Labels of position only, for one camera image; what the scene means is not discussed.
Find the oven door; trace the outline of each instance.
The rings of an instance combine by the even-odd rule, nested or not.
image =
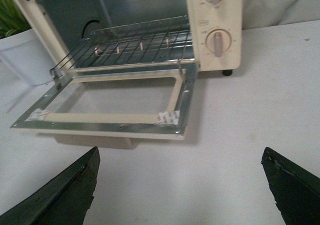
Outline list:
[[[39,133],[182,140],[195,63],[70,69],[11,128]]]

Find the sticker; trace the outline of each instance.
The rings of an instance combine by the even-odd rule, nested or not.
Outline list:
[[[174,111],[174,112],[160,112],[158,114],[158,121],[157,124],[160,125],[178,125],[179,123],[179,117],[180,117],[180,111]]]
[[[30,114],[26,121],[43,121],[48,113],[49,110],[37,108]]]

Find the metal oven rack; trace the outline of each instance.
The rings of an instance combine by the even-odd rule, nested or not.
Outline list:
[[[68,70],[94,71],[115,66],[185,63],[194,58],[187,16],[94,30],[51,70],[55,78]]]

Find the cream toaster oven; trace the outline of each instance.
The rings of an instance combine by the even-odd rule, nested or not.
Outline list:
[[[57,64],[14,129],[181,140],[198,72],[240,65],[242,0],[14,1]]]

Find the black object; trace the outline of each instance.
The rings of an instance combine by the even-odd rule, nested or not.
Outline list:
[[[267,147],[262,165],[287,225],[320,225],[320,179]]]
[[[232,75],[233,70],[232,69],[228,69],[228,70],[223,70],[222,74],[226,77],[231,76]]]
[[[100,155],[97,147],[0,216],[0,225],[82,225],[93,200]]]

